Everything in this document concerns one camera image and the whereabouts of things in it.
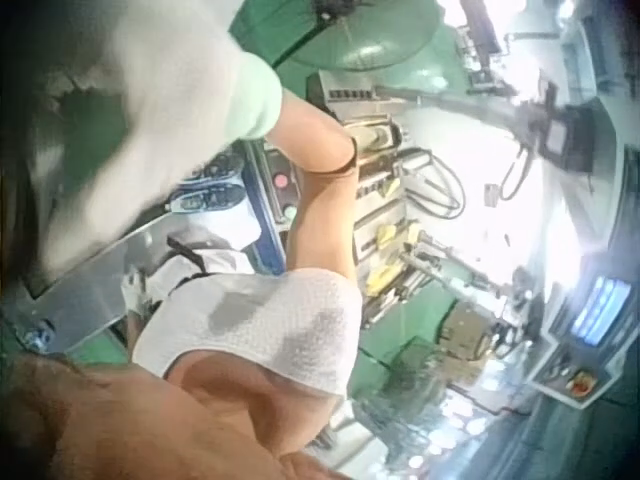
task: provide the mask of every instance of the white glove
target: white glove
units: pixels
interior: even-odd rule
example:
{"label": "white glove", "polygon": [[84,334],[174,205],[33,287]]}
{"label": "white glove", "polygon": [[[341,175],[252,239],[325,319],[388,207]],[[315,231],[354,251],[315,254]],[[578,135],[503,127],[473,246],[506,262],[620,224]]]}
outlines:
{"label": "white glove", "polygon": [[127,312],[144,316],[149,304],[144,274],[135,267],[122,277],[120,285]]}

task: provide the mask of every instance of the computer screen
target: computer screen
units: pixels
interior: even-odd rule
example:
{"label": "computer screen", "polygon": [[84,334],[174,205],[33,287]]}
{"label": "computer screen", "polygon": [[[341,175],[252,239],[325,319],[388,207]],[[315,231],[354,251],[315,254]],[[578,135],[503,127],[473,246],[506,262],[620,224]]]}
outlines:
{"label": "computer screen", "polygon": [[631,285],[621,280],[597,277],[591,293],[573,322],[571,333],[587,345],[598,346],[620,314],[631,294]]}

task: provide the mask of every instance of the mint green cuff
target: mint green cuff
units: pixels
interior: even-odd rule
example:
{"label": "mint green cuff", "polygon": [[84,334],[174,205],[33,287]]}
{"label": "mint green cuff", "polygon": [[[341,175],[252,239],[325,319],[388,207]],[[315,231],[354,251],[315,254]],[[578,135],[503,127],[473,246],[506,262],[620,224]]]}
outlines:
{"label": "mint green cuff", "polygon": [[226,121],[229,143],[264,137],[275,126],[282,108],[282,85],[260,57],[243,52]]}

